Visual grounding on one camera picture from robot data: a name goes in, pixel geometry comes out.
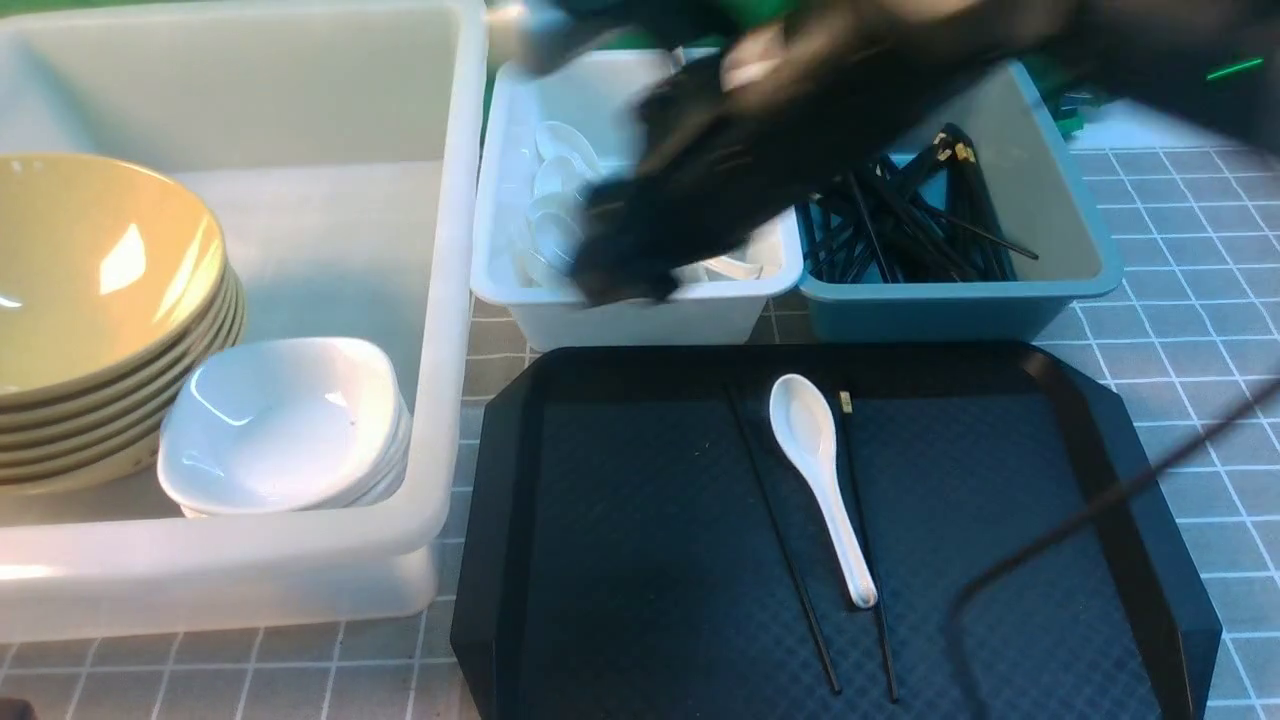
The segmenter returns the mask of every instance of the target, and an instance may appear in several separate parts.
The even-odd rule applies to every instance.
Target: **large translucent plastic tub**
[[[0,22],[0,151],[92,151],[186,182],[223,222],[248,290],[247,340],[369,338],[415,410],[406,482],[372,507],[187,520],[154,471],[0,497],[0,643],[406,615],[431,601],[484,83],[480,0]]]

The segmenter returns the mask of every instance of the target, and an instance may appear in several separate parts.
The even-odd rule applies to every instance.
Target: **white plastic bin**
[[[180,518],[154,471],[0,496],[0,643],[408,615],[438,587],[466,360],[480,0],[233,0],[0,22],[0,151],[173,174],[219,215],[248,337],[357,336],[415,406],[387,502]]]
[[[746,342],[769,297],[800,279],[799,237],[787,211],[751,238],[746,260],[763,264],[760,279],[682,287],[667,304],[634,301],[588,309],[571,288],[525,287],[512,255],[512,223],[524,223],[539,167],[534,128],[558,120],[579,129],[607,169],[621,169],[639,152],[632,106],[671,72],[666,53],[589,53],[561,72],[530,79],[504,65],[494,83],[476,197],[471,290],[511,310],[529,345],[540,351],[602,345],[735,345]]]

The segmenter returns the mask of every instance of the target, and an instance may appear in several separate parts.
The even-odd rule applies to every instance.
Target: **stack of white bowls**
[[[0,496],[148,466],[187,375],[244,332],[218,220],[95,155],[0,156]]]
[[[411,427],[392,361],[371,342],[242,345],[183,387],[156,470],[188,518],[374,505],[404,479]]]

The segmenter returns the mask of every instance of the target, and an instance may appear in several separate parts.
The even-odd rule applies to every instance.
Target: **bundle of chopsticks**
[[[922,192],[940,174],[942,208]],[[828,283],[1015,281],[1010,252],[1039,259],[1005,236],[973,141],[950,123],[906,164],[881,155],[796,214],[809,273]]]

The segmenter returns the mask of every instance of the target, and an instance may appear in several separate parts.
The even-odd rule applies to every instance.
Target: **white ceramic spoon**
[[[831,415],[827,398],[803,375],[782,375],[773,383],[773,392],[769,393],[769,423],[782,452],[818,498],[831,542],[836,546],[849,597],[858,607],[872,607],[878,593],[840,495],[836,477],[836,419]]]
[[[548,192],[547,195],[534,197],[529,202],[525,208],[525,219],[529,220],[529,227],[532,229],[534,218],[538,215],[556,213],[557,215],[573,218],[577,215],[581,204],[582,200],[572,192]]]
[[[764,265],[756,265],[755,263],[744,263],[741,260],[735,260],[728,255],[721,255],[719,258],[710,258],[703,260],[701,263],[708,270],[723,275],[731,281],[754,281],[759,279],[760,273],[764,272]]]
[[[600,158],[591,143],[572,127],[554,120],[538,123],[534,128],[534,145],[543,160],[568,158],[588,179],[602,174]]]
[[[582,231],[559,213],[541,213],[534,218],[529,246],[524,249],[525,272],[541,287],[563,287],[573,254],[582,242]]]
[[[538,168],[534,176],[534,199],[557,192],[567,192],[579,199],[590,178],[573,164],[571,158],[552,158]]]

